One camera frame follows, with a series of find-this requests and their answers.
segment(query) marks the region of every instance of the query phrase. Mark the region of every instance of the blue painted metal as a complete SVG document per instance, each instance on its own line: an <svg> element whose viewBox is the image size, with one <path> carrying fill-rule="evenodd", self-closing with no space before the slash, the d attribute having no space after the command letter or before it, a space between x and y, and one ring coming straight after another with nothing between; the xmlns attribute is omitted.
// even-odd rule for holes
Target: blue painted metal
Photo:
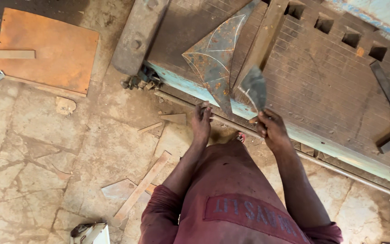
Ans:
<svg viewBox="0 0 390 244"><path fill-rule="evenodd" d="M259 2L260 0L252 0L182 54L229 118L233 117L230 71L234 49L243 26Z"/></svg>
<svg viewBox="0 0 390 244"><path fill-rule="evenodd" d="M202 87L200 84L193 81L187 80L163 67L156 64L144 62L144 65L154 69L160 76L160 79L165 84L172 86L180 91L186 92L189 95L197 97L203 101L209 101L211 104L218 106L218 103L214 100L208 90ZM236 102L231 99L231 107L233 113L243 117L245 119L251 119L257 114L251 111L251 107ZM290 138L300 141L305 145L308 145L321 152L327 153L328 155L338 158L346 163L349 163L355 167L365 170L371 174L380 176L390 181L390 167L386 166L373 158L363 156L349 148L346 148L340 144L329 141L317 134L302 129L297 125L286 123L287 131Z"/></svg>
<svg viewBox="0 0 390 244"><path fill-rule="evenodd" d="M335 10L344 10L390 34L390 0L326 0Z"/></svg>

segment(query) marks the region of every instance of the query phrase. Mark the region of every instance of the dirty floor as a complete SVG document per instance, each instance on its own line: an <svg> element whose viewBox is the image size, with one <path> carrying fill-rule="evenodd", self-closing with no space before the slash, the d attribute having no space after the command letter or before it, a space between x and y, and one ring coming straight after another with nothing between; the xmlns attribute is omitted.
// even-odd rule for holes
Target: dirty floor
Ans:
<svg viewBox="0 0 390 244"><path fill-rule="evenodd" d="M108 66L127 19L132 0L0 1L3 7L30 11L100 33L88 97L73 99L71 116L56 113L56 94L9 80L0 81L0 243L69 243L77 224L108 221L112 243L137 243L138 202L117 227L112 216L123 202L105 198L101 188L130 179L138 184L164 150L172 159L152 182L159 185L192 140L190 126L160 122L164 114L191 113L151 92L124 90L121 75ZM212 143L225 141L234 130L213 123ZM266 145L248 138L246 146L275 191L283 190L275 158ZM305 169L344 242L390 241L389 196L343 175L304 161ZM54 168L73 172L60 180Z"/></svg>

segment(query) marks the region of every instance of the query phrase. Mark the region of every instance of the square hole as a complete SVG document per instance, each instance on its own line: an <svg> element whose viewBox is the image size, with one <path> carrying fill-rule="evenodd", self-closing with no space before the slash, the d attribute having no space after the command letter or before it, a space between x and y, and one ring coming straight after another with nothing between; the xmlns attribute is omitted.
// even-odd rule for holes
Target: square hole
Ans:
<svg viewBox="0 0 390 244"><path fill-rule="evenodd" d="M332 25L333 19L331 19L325 14L320 13L316 21L316 25L314 25L314 28L318 29L323 33L329 34L330 30L332 29Z"/></svg>
<svg viewBox="0 0 390 244"><path fill-rule="evenodd" d="M383 47L382 45L378 45L375 43L371 47L370 53L368 55L382 62L386 52L387 52L387 47Z"/></svg>
<svg viewBox="0 0 390 244"><path fill-rule="evenodd" d="M361 36L362 35L359 32L347 27L347 31L342 38L342 42L349 45L350 47L356 48L358 47Z"/></svg>
<svg viewBox="0 0 390 244"><path fill-rule="evenodd" d="M299 1L290 1L285 9L284 15L290 14L296 19L300 19L303 14L305 5Z"/></svg>

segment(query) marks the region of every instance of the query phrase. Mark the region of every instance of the maroon shirt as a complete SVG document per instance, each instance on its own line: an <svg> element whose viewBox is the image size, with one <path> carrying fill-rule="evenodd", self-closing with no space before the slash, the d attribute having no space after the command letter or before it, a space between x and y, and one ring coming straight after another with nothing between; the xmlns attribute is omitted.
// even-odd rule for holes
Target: maroon shirt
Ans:
<svg viewBox="0 0 390 244"><path fill-rule="evenodd" d="M334 222L300 228L238 140L204 150L183 202L167 187L156 187L142 214L139 239L140 244L341 241Z"/></svg>

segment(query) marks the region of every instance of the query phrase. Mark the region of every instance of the hand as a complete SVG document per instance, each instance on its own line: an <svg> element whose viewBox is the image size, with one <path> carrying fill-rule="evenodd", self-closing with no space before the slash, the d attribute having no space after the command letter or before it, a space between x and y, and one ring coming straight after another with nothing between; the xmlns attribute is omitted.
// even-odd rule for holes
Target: hand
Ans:
<svg viewBox="0 0 390 244"><path fill-rule="evenodd" d="M194 142L207 145L210 137L210 119L211 108L210 103L204 101L195 107L194 115L192 116L192 129L194 131Z"/></svg>
<svg viewBox="0 0 390 244"><path fill-rule="evenodd" d="M273 153L293 148L281 116L265 108L258 113L257 121L257 132Z"/></svg>

